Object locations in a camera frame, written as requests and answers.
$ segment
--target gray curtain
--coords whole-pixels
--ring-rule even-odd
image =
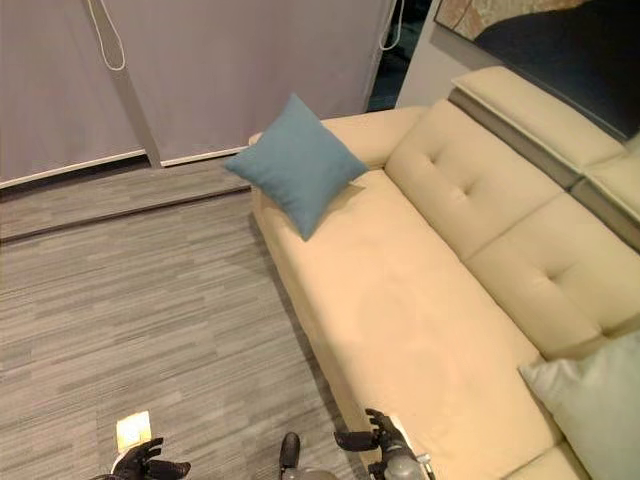
[[[0,2],[0,181],[142,148],[81,1]]]
[[[108,0],[163,161],[246,145],[291,92],[362,112],[390,0]]]

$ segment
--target painting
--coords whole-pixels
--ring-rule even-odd
[[[435,21],[619,140],[640,131],[640,1],[442,0]]]

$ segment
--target cream leather sofa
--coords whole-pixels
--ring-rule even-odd
[[[504,68],[454,85],[325,122],[371,170],[309,241],[255,217],[351,429],[397,415],[443,480],[588,478],[517,367],[640,326],[640,158]]]

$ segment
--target sofa armrest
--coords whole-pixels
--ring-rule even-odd
[[[406,107],[323,120],[346,147],[371,169],[382,168],[400,140],[424,114],[427,107]],[[249,139],[254,145],[262,134]]]

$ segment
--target small light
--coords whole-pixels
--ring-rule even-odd
[[[123,453],[131,447],[151,440],[149,412],[139,412],[118,420],[116,424],[118,452]]]

